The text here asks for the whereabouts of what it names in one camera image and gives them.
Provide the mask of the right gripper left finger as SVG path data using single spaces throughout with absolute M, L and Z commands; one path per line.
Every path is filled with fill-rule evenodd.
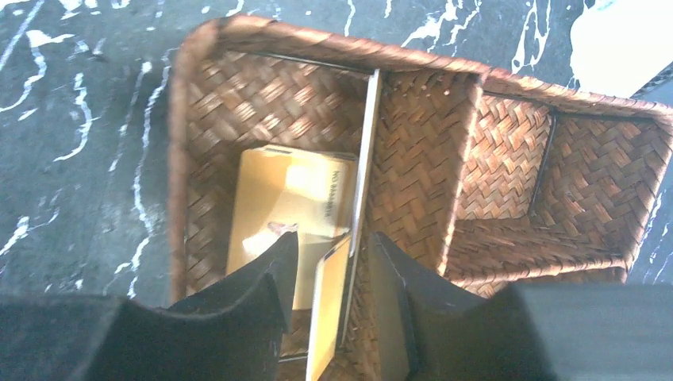
M 168 308 L 127 298 L 1 298 L 4 380 L 273 380 L 291 326 L 298 235 Z

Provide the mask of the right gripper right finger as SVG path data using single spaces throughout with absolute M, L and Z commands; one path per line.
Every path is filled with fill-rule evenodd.
M 491 298 L 368 243 L 384 380 L 669 380 L 672 289 L 512 283 Z

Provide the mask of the gold credit card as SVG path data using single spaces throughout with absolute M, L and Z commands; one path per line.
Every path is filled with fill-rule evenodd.
M 240 158 L 226 272 L 232 274 L 284 233 L 298 234 L 296 310 L 313 303 L 317 263 L 350 230 L 357 157 L 267 144 Z

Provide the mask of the brown woven divided basket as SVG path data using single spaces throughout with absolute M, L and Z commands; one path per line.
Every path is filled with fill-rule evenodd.
M 517 280 L 623 283 L 672 156 L 672 109 L 253 16 L 213 19 L 173 66 L 171 296 L 225 274 L 240 154 L 362 153 L 363 214 L 490 297 Z

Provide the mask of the gold card with stripe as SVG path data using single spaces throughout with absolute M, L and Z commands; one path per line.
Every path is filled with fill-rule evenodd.
M 318 380 L 337 350 L 351 235 L 345 234 L 316 266 L 305 380 Z

